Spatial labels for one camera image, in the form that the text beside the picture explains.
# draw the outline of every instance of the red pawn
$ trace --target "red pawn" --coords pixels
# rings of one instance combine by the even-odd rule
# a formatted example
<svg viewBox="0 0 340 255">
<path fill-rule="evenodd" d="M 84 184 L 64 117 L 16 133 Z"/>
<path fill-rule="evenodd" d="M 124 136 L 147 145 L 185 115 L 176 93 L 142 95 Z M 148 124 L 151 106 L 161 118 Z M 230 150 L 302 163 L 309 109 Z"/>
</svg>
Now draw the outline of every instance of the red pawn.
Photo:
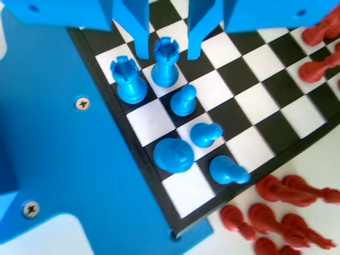
<svg viewBox="0 0 340 255">
<path fill-rule="evenodd" d="M 314 196 L 283 185 L 278 178 L 272 175 L 268 175 L 259 181 L 256 184 L 256 190 L 263 199 L 269 202 L 280 200 L 299 207 L 310 206 L 317 200 Z"/>
<path fill-rule="evenodd" d="M 274 212 L 266 205 L 256 203 L 248 211 L 248 218 L 254 229 L 261 234 L 274 232 L 282 236 L 286 244 L 294 249 L 310 247 L 304 234 L 290 227 L 283 227 L 276 218 Z"/>
<path fill-rule="evenodd" d="M 310 229 L 304 219 L 297 214 L 286 214 L 282 218 L 281 224 L 285 227 L 292 227 L 302 232 L 309 243 L 314 243 L 322 249 L 329 250 L 336 247 L 336 244 L 334 244 L 332 240 L 326 239 Z"/>
<path fill-rule="evenodd" d="M 299 76 L 304 82 L 314 83 L 322 79 L 327 69 L 337 65 L 340 65 L 340 52 L 334 52 L 321 62 L 311 61 L 304 63 L 299 68 Z"/>
<path fill-rule="evenodd" d="M 225 228 L 232 232 L 239 232 L 249 242 L 256 241 L 256 232 L 244 222 L 242 212 L 236 206 L 225 206 L 220 212 L 220 218 Z"/>
<path fill-rule="evenodd" d="M 322 190 L 316 189 L 310 185 L 300 176 L 288 175 L 283 178 L 282 183 L 290 188 L 303 191 L 318 198 L 322 198 L 326 203 L 333 203 L 340 205 L 340 191 L 330 188 Z"/>
</svg>

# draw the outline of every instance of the chess board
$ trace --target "chess board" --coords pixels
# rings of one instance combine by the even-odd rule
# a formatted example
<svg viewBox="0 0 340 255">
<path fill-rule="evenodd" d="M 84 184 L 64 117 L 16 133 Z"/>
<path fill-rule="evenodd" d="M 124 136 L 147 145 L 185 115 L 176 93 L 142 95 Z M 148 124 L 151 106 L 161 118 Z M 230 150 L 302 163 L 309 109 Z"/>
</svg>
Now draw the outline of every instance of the chess board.
<svg viewBox="0 0 340 255">
<path fill-rule="evenodd" d="M 304 28 L 227 35 L 220 24 L 205 38 L 199 59 L 188 61 L 187 16 L 185 1 L 150 4 L 149 60 L 136 56 L 133 38 L 116 22 L 112 32 L 70 30 L 175 236 L 340 123 L 340 67 L 328 70 L 313 84 L 298 76 L 303 63 L 321 61 L 334 52 L 339 37 L 309 47 L 301 40 Z M 177 62 L 180 76 L 170 88 L 155 85 L 151 78 L 152 50 L 163 36 L 175 39 L 181 52 Z M 136 105 L 119 99 L 109 69 L 111 61 L 121 55 L 136 61 L 148 85 L 146 98 Z M 188 83 L 197 90 L 197 106 L 191 115 L 179 117 L 169 102 Z M 206 149 L 194 146 L 189 132 L 199 122 L 220 124 L 223 137 Z M 181 138 L 192 146 L 195 163 L 190 170 L 171 175 L 155 165 L 153 151 L 164 138 Z M 209 163 L 219 155 L 244 166 L 251 181 L 244 185 L 216 183 L 209 175 Z"/>
</svg>

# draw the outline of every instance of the screw head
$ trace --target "screw head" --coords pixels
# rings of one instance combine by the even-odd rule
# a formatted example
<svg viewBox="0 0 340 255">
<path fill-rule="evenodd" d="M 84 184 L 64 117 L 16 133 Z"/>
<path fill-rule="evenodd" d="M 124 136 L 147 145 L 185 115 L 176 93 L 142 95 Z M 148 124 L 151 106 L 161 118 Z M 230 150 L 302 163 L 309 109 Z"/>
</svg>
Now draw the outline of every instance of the screw head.
<svg viewBox="0 0 340 255">
<path fill-rule="evenodd" d="M 90 100 L 86 97 L 81 97 L 75 102 L 75 107 L 80 111 L 85 111 L 90 107 Z"/>
<path fill-rule="evenodd" d="M 29 201 L 25 203 L 23 207 L 23 214 L 29 219 L 33 219 L 34 217 L 36 217 L 39 211 L 39 204 L 35 201 Z"/>
</svg>

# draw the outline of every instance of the blue chess piece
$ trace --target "blue chess piece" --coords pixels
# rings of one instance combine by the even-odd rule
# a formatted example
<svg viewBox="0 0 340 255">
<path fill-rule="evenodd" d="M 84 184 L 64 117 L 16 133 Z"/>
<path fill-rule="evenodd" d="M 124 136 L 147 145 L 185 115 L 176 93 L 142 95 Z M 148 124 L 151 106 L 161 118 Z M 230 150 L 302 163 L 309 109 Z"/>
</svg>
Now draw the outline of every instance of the blue chess piece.
<svg viewBox="0 0 340 255">
<path fill-rule="evenodd" d="M 171 110 L 178 116 L 187 116 L 196 108 L 196 89 L 193 85 L 185 85 L 170 100 Z"/>
<path fill-rule="evenodd" d="M 191 146 L 179 138 L 165 138 L 154 150 L 156 165 L 171 173 L 182 173 L 190 169 L 194 162 Z"/>
<path fill-rule="evenodd" d="M 179 71 L 175 63 L 180 58 L 180 48 L 176 40 L 171 42 L 170 37 L 157 40 L 154 48 L 156 64 L 151 70 L 155 84 L 160 87 L 171 87 L 179 78 Z"/>
<path fill-rule="evenodd" d="M 190 138 L 194 145 L 208 148 L 223 134 L 223 129 L 217 123 L 197 123 L 190 130 Z"/>
<path fill-rule="evenodd" d="M 243 184 L 250 180 L 248 171 L 227 156 L 214 158 L 210 163 L 209 171 L 211 177 L 219 184 L 229 184 L 231 182 Z"/>
<path fill-rule="evenodd" d="M 115 81 L 118 83 L 118 96 L 128 104 L 137 104 L 142 101 L 148 87 L 139 77 L 139 70 L 133 59 L 127 56 L 117 57 L 117 62 L 112 61 L 111 72 Z"/>
</svg>

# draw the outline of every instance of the plastic chess piece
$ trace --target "plastic chess piece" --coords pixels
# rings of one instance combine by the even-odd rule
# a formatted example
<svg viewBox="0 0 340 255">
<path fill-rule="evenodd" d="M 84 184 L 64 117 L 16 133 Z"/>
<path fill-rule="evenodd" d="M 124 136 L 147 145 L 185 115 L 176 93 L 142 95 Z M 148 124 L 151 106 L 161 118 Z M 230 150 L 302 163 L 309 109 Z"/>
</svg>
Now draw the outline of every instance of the plastic chess piece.
<svg viewBox="0 0 340 255">
<path fill-rule="evenodd" d="M 196 108 L 196 89 L 193 85 L 183 86 L 170 100 L 171 110 L 178 116 L 187 116 Z"/>
<path fill-rule="evenodd" d="M 306 207 L 317 201 L 317 197 L 289 188 L 281 181 L 268 175 L 256 184 L 259 195 L 269 202 L 282 201 L 299 207 Z"/>
<path fill-rule="evenodd" d="M 127 56 L 117 57 L 117 62 L 112 61 L 110 69 L 118 83 L 118 96 L 124 102 L 137 104 L 145 98 L 148 87 L 139 77 L 139 70 L 133 59 L 129 60 Z"/>
<path fill-rule="evenodd" d="M 229 184 L 231 182 L 243 184 L 250 180 L 248 171 L 227 156 L 214 158 L 209 165 L 209 171 L 214 181 L 219 184 Z"/>
<path fill-rule="evenodd" d="M 330 239 L 326 239 L 314 230 L 310 229 L 307 223 L 302 217 L 297 214 L 286 214 L 282 220 L 281 224 L 285 227 L 292 227 L 304 234 L 306 240 L 309 243 L 314 243 L 318 247 L 329 250 L 336 247 L 336 244 Z"/>
<path fill-rule="evenodd" d="M 264 204 L 252 205 L 248 211 L 248 219 L 257 232 L 264 235 L 271 232 L 281 235 L 285 243 L 294 249 L 310 247 L 303 233 L 284 227 L 276 220 L 273 210 Z"/>
<path fill-rule="evenodd" d="M 200 148 L 210 147 L 222 134 L 223 129 L 217 123 L 197 123 L 190 130 L 191 141 Z"/>
<path fill-rule="evenodd" d="M 334 68 L 337 65 L 340 65 L 340 52 L 334 52 L 321 62 L 304 63 L 299 68 L 299 76 L 304 82 L 314 83 L 322 79 L 327 69 Z"/>
<path fill-rule="evenodd" d="M 154 150 L 156 165 L 171 173 L 182 173 L 190 169 L 194 162 L 191 146 L 176 138 L 166 138 L 160 141 Z"/>
<path fill-rule="evenodd" d="M 239 232 L 249 242 L 256 241 L 256 232 L 243 218 L 242 212 L 236 206 L 225 206 L 220 212 L 224 227 L 231 232 Z"/>
<path fill-rule="evenodd" d="M 283 178 L 282 183 L 290 188 L 303 191 L 315 197 L 322 198 L 326 203 L 340 205 L 340 191 L 331 188 L 317 189 L 314 188 L 298 175 L 288 175 Z"/>
<path fill-rule="evenodd" d="M 151 70 L 155 84 L 167 88 L 176 83 L 179 71 L 175 63 L 180 58 L 180 48 L 176 40 L 171 42 L 170 37 L 162 37 L 156 41 L 154 47 L 156 64 Z"/>
</svg>

